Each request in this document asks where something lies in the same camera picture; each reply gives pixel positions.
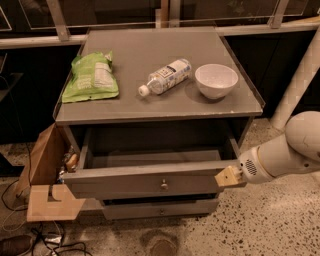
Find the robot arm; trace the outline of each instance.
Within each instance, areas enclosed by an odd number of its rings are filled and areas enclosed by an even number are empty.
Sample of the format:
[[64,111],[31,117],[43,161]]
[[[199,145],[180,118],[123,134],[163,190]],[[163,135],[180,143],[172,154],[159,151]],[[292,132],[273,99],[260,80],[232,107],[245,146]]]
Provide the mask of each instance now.
[[242,180],[264,183],[288,174],[320,170],[320,112],[300,113],[279,137],[239,157]]

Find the bottle cap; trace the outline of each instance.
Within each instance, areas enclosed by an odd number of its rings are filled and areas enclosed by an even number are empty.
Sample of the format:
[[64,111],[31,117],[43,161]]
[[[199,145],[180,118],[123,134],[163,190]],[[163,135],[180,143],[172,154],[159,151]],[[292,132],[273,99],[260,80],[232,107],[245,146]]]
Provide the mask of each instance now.
[[142,97],[145,97],[145,96],[148,96],[150,94],[150,90],[148,88],[148,86],[146,85],[141,85],[139,87],[139,94],[142,96]]

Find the metal pipe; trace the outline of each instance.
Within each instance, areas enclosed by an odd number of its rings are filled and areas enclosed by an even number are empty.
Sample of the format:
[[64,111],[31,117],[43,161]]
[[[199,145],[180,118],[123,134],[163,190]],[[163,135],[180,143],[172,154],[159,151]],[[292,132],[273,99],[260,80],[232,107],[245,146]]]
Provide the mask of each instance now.
[[283,130],[320,67],[320,26],[304,54],[273,117],[271,125]]
[[60,2],[58,0],[47,0],[47,4],[60,41],[68,41],[70,33],[64,20]]
[[169,27],[180,27],[181,0],[170,0]]
[[161,0],[161,28],[168,27],[169,0]]
[[268,21],[270,28],[280,28],[288,3],[289,0],[279,0],[273,16]]

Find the power cord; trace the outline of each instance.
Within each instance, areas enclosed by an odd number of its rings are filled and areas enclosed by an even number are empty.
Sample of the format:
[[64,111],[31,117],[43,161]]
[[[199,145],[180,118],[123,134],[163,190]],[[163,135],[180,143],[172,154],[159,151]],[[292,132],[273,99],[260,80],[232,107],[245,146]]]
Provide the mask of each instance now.
[[[10,98],[11,98],[12,103],[13,103],[13,106],[14,106],[14,110],[15,110],[15,113],[16,113],[16,117],[17,117],[19,129],[20,129],[20,134],[21,134],[22,138],[24,138],[24,132],[23,132],[22,125],[21,125],[19,112],[18,112],[18,109],[17,109],[16,102],[15,102],[15,100],[14,100],[14,98],[13,98],[12,93],[11,93],[10,86],[9,86],[9,84],[8,84],[8,82],[7,82],[7,79],[6,79],[5,77],[0,76],[0,78],[5,82],[8,90],[9,90],[9,95],[10,95]],[[28,182],[29,182],[29,186],[31,187],[31,152],[30,152],[30,148],[29,148],[29,145],[28,145],[27,142],[25,142],[25,146],[26,146],[27,151],[28,151],[28,159],[29,159]],[[6,189],[6,190],[2,193],[2,195],[1,195],[1,200],[2,200],[2,202],[3,202],[3,204],[4,204],[4,206],[5,206],[7,209],[11,210],[11,211],[25,211],[25,210],[27,210],[28,208],[24,208],[24,209],[21,209],[21,210],[15,210],[15,209],[12,209],[12,208],[8,207],[8,205],[7,205],[6,202],[4,201],[4,195],[5,195],[6,192],[9,190],[9,188],[10,188],[14,183],[16,183],[17,181],[19,181],[19,180],[14,181],[13,183],[11,183],[11,184],[7,187],[7,189]]]
[[[60,231],[60,229],[58,228],[57,224],[54,222],[54,224],[56,225],[56,228],[58,230],[58,233],[63,237],[64,236],[64,230],[62,225],[60,224],[61,228],[62,228],[62,232]],[[77,243],[72,243],[72,244],[63,244],[62,240],[61,243],[58,246],[55,247],[50,247],[48,244],[48,242],[45,239],[45,235],[43,235],[43,224],[42,222],[40,223],[40,230],[33,228],[31,229],[32,233],[36,235],[36,240],[35,243],[33,244],[32,247],[32,256],[34,255],[34,247],[35,245],[39,242],[42,241],[42,243],[45,245],[45,247],[51,251],[51,255],[52,256],[60,256],[65,252],[70,252],[70,251],[78,251],[78,252],[82,252],[84,256],[89,255],[92,256],[92,254],[90,252],[87,251],[87,247],[86,244],[84,242],[77,242]],[[82,245],[83,248],[70,248],[70,249],[65,249],[62,250],[63,248],[68,248],[68,247],[74,247],[77,245]]]
[[20,206],[18,206],[16,209],[13,210],[13,212],[11,212],[11,213],[4,219],[4,221],[3,221],[3,223],[2,223],[2,229],[3,229],[4,231],[7,231],[7,232],[17,231],[18,229],[20,229],[20,228],[27,222],[26,220],[24,220],[18,227],[14,228],[14,229],[7,229],[7,228],[5,227],[5,223],[6,223],[6,221],[11,217],[11,215],[13,215],[15,212],[19,211],[19,208],[25,207],[25,206],[26,206],[26,205],[20,205]]

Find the small bottle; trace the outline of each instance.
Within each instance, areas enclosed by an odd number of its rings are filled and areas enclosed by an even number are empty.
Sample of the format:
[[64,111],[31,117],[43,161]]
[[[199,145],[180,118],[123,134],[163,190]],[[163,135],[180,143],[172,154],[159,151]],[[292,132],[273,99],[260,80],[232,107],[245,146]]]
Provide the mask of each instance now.
[[186,59],[178,59],[149,75],[147,85],[139,87],[139,94],[143,97],[162,94],[173,86],[191,77],[191,65]]

